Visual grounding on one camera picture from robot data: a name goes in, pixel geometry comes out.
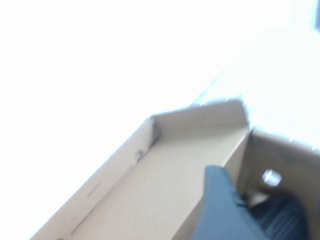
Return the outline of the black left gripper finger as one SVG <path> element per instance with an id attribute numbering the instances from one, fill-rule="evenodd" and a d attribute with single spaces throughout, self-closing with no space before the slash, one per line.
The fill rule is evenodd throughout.
<path id="1" fill-rule="evenodd" d="M 209 165 L 205 168 L 203 207 L 191 239 L 268 239 L 249 213 L 224 167 Z"/>

